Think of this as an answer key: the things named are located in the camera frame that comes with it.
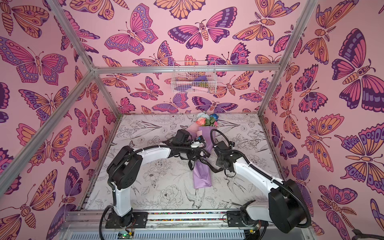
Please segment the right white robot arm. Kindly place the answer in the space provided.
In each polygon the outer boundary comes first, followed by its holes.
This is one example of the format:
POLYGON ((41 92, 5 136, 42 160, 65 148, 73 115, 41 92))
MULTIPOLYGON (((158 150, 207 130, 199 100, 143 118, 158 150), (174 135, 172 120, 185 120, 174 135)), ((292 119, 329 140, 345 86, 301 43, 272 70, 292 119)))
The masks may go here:
POLYGON ((225 172, 248 180, 268 197, 266 208, 253 203, 243 205, 249 219, 273 223, 285 234, 294 228, 312 226, 309 208, 294 181, 275 178, 253 164, 244 153, 233 148, 235 144, 221 131, 211 130, 210 139, 217 155, 216 165, 225 172))

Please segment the pink fake rose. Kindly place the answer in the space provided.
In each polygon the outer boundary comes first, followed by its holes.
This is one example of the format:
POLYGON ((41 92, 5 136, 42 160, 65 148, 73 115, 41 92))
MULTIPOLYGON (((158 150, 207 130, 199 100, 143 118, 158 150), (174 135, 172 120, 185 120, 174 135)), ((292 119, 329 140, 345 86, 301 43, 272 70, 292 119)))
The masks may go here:
POLYGON ((200 117, 198 118, 198 120, 196 121, 196 124, 198 126, 205 126, 206 125, 206 122, 207 122, 207 119, 206 118, 203 118, 203 117, 200 117))

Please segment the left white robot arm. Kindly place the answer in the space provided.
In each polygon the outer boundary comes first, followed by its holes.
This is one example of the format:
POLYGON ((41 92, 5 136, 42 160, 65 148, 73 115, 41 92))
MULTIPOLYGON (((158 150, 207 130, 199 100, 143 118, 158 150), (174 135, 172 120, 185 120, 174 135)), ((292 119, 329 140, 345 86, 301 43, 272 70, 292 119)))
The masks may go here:
POLYGON ((107 184, 112 189, 113 197, 113 204, 108 207, 111 213, 107 223, 122 228, 133 223, 131 186, 142 165, 172 157, 195 162, 207 155, 206 146, 203 136, 193 138, 188 131, 178 130, 174 137, 160 145, 136 150, 130 146, 122 147, 107 168, 107 184))

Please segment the black ribbon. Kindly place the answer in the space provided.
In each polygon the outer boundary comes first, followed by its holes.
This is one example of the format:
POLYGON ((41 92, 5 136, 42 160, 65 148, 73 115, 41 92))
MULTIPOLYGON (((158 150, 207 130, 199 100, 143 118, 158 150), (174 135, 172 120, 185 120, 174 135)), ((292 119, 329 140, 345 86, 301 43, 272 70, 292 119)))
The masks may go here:
POLYGON ((206 150, 201 150, 200 152, 198 151, 192 151, 190 153, 187 153, 187 159, 188 159, 188 166, 189 166, 189 169, 192 171, 195 169, 195 165, 197 162, 200 162, 202 163, 203 165, 209 167, 209 169, 213 172, 213 173, 219 173, 219 172, 222 172, 224 171, 223 168, 219 168, 219 169, 216 169, 213 165, 211 165, 207 160, 206 158, 210 157, 211 154, 209 152, 207 152, 206 150))

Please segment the blue fake flower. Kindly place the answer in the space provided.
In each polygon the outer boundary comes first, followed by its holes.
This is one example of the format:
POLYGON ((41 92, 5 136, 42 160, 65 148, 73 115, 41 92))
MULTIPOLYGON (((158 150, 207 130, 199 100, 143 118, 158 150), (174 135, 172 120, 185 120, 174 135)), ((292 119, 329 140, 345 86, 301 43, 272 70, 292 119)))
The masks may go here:
POLYGON ((217 114, 211 114, 210 118, 214 119, 215 121, 217 121, 219 119, 219 116, 217 114))

